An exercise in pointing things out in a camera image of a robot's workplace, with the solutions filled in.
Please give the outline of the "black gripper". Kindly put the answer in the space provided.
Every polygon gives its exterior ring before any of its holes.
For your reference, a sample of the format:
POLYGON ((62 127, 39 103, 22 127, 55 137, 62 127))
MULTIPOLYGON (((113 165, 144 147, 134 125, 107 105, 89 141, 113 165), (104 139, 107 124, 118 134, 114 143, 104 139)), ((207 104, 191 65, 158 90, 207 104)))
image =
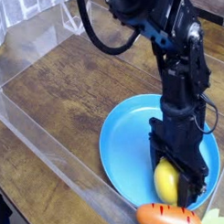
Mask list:
POLYGON ((160 109, 162 121, 155 117, 149 120, 151 165, 155 170, 158 162, 166 158, 177 169, 177 205, 187 208, 207 191, 205 180, 209 168, 200 152, 206 104, 199 99, 177 109, 161 98, 160 109))

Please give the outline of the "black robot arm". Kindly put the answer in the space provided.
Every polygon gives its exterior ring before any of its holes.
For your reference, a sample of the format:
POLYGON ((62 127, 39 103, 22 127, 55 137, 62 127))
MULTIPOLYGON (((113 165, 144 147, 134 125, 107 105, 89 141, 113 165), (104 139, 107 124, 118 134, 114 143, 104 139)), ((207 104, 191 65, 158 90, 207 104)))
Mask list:
POLYGON ((199 146, 210 70, 204 58, 204 32, 189 0, 106 0, 124 25, 152 41, 163 85, 162 120, 150 119, 151 159, 166 158, 179 171, 177 202, 186 208, 206 189, 208 166, 199 146))

